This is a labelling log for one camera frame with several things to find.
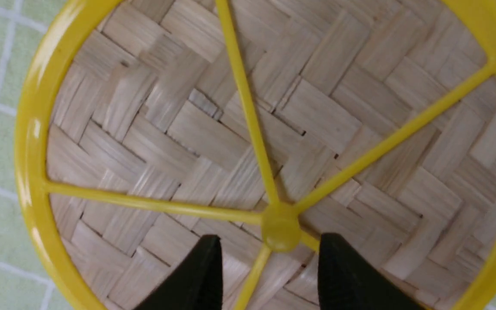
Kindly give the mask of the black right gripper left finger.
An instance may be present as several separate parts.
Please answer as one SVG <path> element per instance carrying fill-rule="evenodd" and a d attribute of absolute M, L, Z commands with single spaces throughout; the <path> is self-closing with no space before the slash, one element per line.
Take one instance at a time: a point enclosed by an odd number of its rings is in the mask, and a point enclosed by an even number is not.
<path fill-rule="evenodd" d="M 220 310 L 222 306 L 222 245 L 217 235 L 207 234 L 135 309 Z"/>

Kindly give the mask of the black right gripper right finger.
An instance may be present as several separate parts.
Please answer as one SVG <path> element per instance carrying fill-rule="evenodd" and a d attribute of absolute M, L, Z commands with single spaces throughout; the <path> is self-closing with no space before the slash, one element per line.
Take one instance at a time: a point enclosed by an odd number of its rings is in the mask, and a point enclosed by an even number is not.
<path fill-rule="evenodd" d="M 424 309 L 336 233 L 321 236 L 317 287 L 321 310 Z"/>

